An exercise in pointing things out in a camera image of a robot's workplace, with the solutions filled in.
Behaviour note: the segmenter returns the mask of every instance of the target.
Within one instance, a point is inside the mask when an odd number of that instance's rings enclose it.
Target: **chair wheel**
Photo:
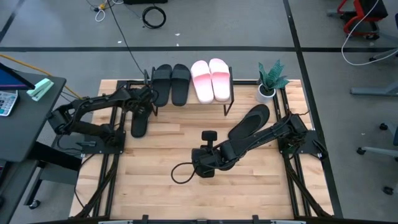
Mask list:
[[[384,187],[384,188],[383,188],[383,192],[384,192],[386,195],[393,195],[393,194],[394,194],[394,189],[392,189],[392,188],[390,188],[390,187]]]
[[[35,208],[37,208],[37,207],[39,207],[39,206],[40,206],[40,201],[39,201],[39,200],[33,200],[32,204],[29,205],[29,208],[30,208],[31,210],[33,210],[33,209],[35,209]]]
[[[356,153],[358,153],[359,155],[365,155],[365,150],[362,150],[362,148],[361,147],[359,147],[357,150],[356,150]]]
[[[380,128],[380,130],[383,130],[383,131],[388,130],[388,126],[384,123],[381,123],[379,128]]]
[[[368,34],[368,35],[365,35],[365,39],[366,40],[377,40],[378,38],[380,38],[379,34]]]

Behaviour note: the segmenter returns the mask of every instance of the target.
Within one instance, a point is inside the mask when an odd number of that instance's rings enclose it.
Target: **black slide sandal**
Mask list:
[[[229,133],[229,139],[243,139],[260,130],[269,119],[269,109],[266,105],[257,105],[246,114],[239,124]]]
[[[171,65],[161,65],[152,75],[150,81],[155,92],[155,106],[165,106],[169,101],[172,72]]]
[[[148,127],[148,118],[152,113],[152,105],[140,105],[132,114],[131,136],[142,138],[145,136]]]
[[[191,72],[185,65],[176,64],[172,74],[172,102],[175,106],[187,103]]]

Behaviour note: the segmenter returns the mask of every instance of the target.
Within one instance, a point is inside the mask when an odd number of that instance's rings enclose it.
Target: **potted plant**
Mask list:
[[[285,65],[280,64],[280,60],[266,73],[262,63],[259,63],[260,79],[258,81],[259,88],[257,90],[256,99],[260,103],[267,103],[276,94],[276,89],[284,88],[289,81],[286,76],[281,76]]]

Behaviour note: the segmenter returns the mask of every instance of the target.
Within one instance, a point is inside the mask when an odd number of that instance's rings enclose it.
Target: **white cable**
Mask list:
[[[102,19],[98,19],[98,15],[100,15],[101,14],[101,12],[103,12],[103,14],[104,14],[104,17],[102,17]],[[97,22],[101,22],[101,21],[103,21],[105,19],[105,11],[104,10],[102,10],[102,9],[99,9],[99,11],[97,12],[97,15],[95,15],[95,21],[97,21]]]
[[[351,30],[351,32],[348,34],[346,41],[344,42],[343,46],[341,47],[341,54],[343,55],[344,60],[346,60],[346,62],[349,63],[350,65],[355,65],[355,66],[369,65],[369,64],[372,64],[372,63],[374,63],[374,62],[378,62],[378,61],[384,60],[384,59],[386,59],[386,58],[388,58],[388,57],[391,57],[391,56],[395,55],[396,53],[398,53],[398,50],[396,50],[394,53],[392,53],[392,54],[390,54],[390,55],[388,55],[388,56],[385,56],[385,57],[383,57],[383,58],[380,58],[380,59],[377,59],[377,60],[374,60],[374,61],[371,61],[371,62],[358,63],[358,64],[357,64],[357,63],[352,63],[352,62],[348,61],[347,58],[346,58],[346,56],[344,55],[344,51],[343,51],[343,50],[344,50],[345,45],[347,44],[347,41],[348,41],[349,37],[351,37],[351,34],[354,32],[354,30],[356,29],[356,27],[357,27],[362,21],[364,21],[365,18],[367,18],[368,15],[370,15],[370,13],[371,13],[371,12],[373,11],[373,9],[377,6],[377,4],[379,3],[379,1],[380,1],[380,0],[377,0],[376,3],[375,3],[375,5],[374,5],[374,6],[372,7],[372,9],[366,14],[366,16],[364,16],[364,17],[360,20],[360,22],[357,23],[357,24],[354,26],[354,29]]]
[[[115,3],[115,4],[123,4],[124,3],[124,1],[118,2],[118,0],[116,0],[116,1],[112,0],[112,2]]]

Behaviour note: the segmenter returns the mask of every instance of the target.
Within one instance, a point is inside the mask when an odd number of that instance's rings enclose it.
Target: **white slide sandal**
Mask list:
[[[211,87],[211,73],[207,62],[200,60],[191,67],[193,86],[202,104],[211,103],[214,99],[213,88]]]
[[[231,97],[230,74],[228,65],[221,59],[210,60],[211,82],[216,100],[227,101]]]

